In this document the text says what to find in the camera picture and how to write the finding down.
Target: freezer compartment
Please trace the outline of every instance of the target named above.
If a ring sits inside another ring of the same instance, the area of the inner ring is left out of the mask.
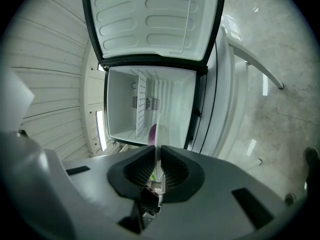
[[[106,98],[109,136],[147,145],[151,127],[161,118],[167,145],[183,148],[195,84],[196,73],[191,70],[157,66],[110,67]]]
[[[217,2],[90,0],[95,42],[105,59],[158,54],[201,61],[211,38]]]

